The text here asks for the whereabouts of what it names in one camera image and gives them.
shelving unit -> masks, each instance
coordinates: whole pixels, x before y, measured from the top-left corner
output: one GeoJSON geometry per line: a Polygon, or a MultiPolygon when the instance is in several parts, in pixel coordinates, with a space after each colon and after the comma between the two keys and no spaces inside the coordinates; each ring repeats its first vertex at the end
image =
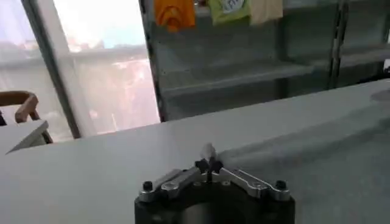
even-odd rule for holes
{"type": "MultiPolygon", "coordinates": [[[[348,71],[353,71],[352,74],[358,74],[362,73],[358,68],[360,65],[378,66],[378,63],[390,58],[390,44],[380,38],[385,35],[383,31],[388,26],[383,22],[385,15],[390,14],[384,6],[390,4],[386,2],[388,0],[283,0],[285,16],[281,21],[284,22],[270,22],[261,27],[249,27],[248,21],[213,27],[210,9],[195,5],[197,26],[174,34],[154,24],[154,0],[140,1],[146,1],[144,22],[150,36],[158,97],[160,105],[164,105],[164,113],[168,114],[170,110],[196,110],[199,114],[201,107],[207,108],[206,113],[210,112],[210,108],[222,110],[242,105],[242,102],[229,104],[233,99],[239,100],[231,94],[227,94],[228,99],[221,99],[219,95],[217,101],[209,102],[212,105],[202,105],[202,102],[196,105],[193,102],[200,95],[213,98],[216,92],[221,94],[247,85],[253,88],[257,83],[262,85],[274,81],[274,88],[280,89],[291,86],[288,80],[294,78],[293,86],[299,88],[299,77],[303,76],[303,82],[323,82],[324,77],[333,72],[330,66],[334,54],[331,52],[337,39],[334,25],[338,3],[342,1],[353,7],[347,15],[350,17],[347,25],[352,28],[346,30],[346,44],[340,48],[339,70],[348,68],[348,71]],[[223,44],[231,50],[224,49],[223,44]],[[184,108],[185,103],[181,104],[186,102],[186,97],[191,99],[189,108],[184,108]]],[[[306,88],[310,84],[303,83],[302,86],[306,88]]],[[[308,91],[292,89],[292,92],[324,90],[326,83],[324,89],[318,89],[318,83],[314,86],[308,91]]]]}

white table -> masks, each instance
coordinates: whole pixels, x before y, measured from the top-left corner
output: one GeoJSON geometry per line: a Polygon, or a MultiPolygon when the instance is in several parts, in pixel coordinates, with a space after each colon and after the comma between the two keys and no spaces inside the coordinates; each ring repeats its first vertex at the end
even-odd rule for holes
{"type": "MultiPolygon", "coordinates": [[[[173,168],[192,166],[206,142],[212,142],[219,151],[247,145],[267,148],[262,144],[272,143],[275,138],[281,138],[283,144],[284,136],[310,132],[308,128],[337,120],[344,121],[341,133],[359,131],[387,116],[377,110],[387,107],[390,99],[387,89],[390,82],[380,81],[10,153],[0,163],[0,221],[8,224],[133,223],[133,201],[142,182],[154,180],[173,168]],[[362,119],[362,126],[343,120],[361,112],[373,113],[374,119],[362,119]]],[[[294,148],[300,148],[296,142],[292,143],[294,148]]],[[[259,161],[269,154],[266,149],[259,161]]],[[[272,171],[275,178],[285,174],[280,167],[272,171]]],[[[313,218],[311,214],[316,214],[315,211],[306,214],[306,205],[320,208],[321,201],[305,199],[306,193],[315,193],[310,186],[305,186],[305,181],[289,182],[297,198],[299,223],[332,219],[337,223],[338,218],[332,213],[328,219],[313,218]]],[[[319,194],[325,199],[331,196],[322,191],[319,194]]]]}
{"type": "Polygon", "coordinates": [[[47,128],[48,123],[42,120],[0,127],[0,153],[5,155],[9,151],[35,145],[35,142],[41,140],[41,135],[47,128]]]}

table surface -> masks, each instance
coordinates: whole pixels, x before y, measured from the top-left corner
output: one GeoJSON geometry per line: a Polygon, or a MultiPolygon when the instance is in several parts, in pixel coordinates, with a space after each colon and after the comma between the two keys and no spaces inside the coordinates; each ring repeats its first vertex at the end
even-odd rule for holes
{"type": "Polygon", "coordinates": [[[48,123],[42,120],[0,127],[0,154],[30,146],[47,128],[48,123]]]}

